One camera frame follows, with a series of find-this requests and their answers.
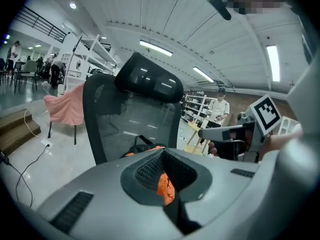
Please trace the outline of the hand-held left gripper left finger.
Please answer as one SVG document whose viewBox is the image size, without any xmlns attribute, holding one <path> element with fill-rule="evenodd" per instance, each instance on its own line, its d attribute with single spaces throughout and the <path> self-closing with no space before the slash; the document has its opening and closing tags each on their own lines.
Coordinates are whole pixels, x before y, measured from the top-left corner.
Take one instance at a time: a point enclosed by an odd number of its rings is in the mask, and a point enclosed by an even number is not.
<svg viewBox="0 0 320 240">
<path fill-rule="evenodd" d="M 157 188 L 161 149 L 96 165 L 49 196 L 39 215 L 74 240 L 176 240 L 183 236 Z"/>
</svg>

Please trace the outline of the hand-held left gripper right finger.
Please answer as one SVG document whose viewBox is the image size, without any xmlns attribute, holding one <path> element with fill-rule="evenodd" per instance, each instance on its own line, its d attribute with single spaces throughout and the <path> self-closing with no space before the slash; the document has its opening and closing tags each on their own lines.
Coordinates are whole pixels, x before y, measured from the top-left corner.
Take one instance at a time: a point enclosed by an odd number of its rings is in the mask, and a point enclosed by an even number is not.
<svg viewBox="0 0 320 240">
<path fill-rule="evenodd" d="M 176 199 L 165 214 L 188 240 L 313 240 L 315 137 L 293 139 L 260 164 L 249 184 L 223 210 L 207 206 L 207 223 L 188 216 Z"/>
</svg>

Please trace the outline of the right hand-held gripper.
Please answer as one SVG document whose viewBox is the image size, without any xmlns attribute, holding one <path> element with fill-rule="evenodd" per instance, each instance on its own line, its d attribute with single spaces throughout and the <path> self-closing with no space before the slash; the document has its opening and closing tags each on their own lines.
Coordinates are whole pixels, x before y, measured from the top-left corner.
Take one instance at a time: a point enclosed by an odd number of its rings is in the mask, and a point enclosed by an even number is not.
<svg viewBox="0 0 320 240">
<path fill-rule="evenodd" d="M 280 122 L 281 114 L 266 94 L 238 114 L 238 125 L 200 129 L 198 136 L 213 141 L 221 159 L 257 163 L 269 148 L 272 131 Z"/>
</svg>

